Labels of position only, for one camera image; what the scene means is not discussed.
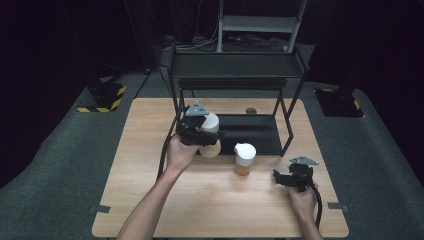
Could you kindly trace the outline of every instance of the forearm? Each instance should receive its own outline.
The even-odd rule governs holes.
[[[180,173],[166,171],[125,221],[118,239],[152,239],[169,192]]]
[[[312,217],[298,216],[298,220],[305,240],[323,239]]]

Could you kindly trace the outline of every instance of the wooden table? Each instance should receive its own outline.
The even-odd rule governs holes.
[[[241,114],[253,107],[272,113],[275,99],[199,99],[213,113]],[[193,99],[186,99],[192,104]],[[154,184],[163,142],[174,118],[171,98],[139,98],[132,103],[106,183],[92,232],[115,237],[141,198]],[[281,109],[276,117],[282,144],[288,133]],[[348,227],[301,101],[291,116],[294,139],[284,157],[257,156],[248,176],[233,172],[235,156],[206,159],[198,155],[175,184],[163,209],[155,237],[299,237],[300,228],[287,191],[275,184],[272,170],[288,173],[289,159],[307,156],[317,162],[314,181],[323,201],[320,231],[345,237]]]

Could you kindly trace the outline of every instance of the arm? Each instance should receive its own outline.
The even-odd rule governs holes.
[[[297,216],[303,237],[306,240],[323,239],[314,220],[314,209],[317,203],[316,196],[312,188],[299,193],[295,188],[287,187],[293,210]]]
[[[127,218],[118,239],[152,239],[169,192],[199,147],[185,146],[178,136],[171,139],[165,171]]]

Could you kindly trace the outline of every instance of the person's left arm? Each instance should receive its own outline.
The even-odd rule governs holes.
[[[199,147],[185,146],[178,136],[171,139],[165,171],[127,218],[118,239],[152,239],[169,192]]]

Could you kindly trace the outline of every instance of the person's right arm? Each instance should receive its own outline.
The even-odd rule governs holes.
[[[309,187],[305,192],[301,193],[297,192],[296,188],[286,188],[290,195],[293,210],[302,229],[303,237],[306,240],[323,239],[313,216],[317,200],[312,188]]]

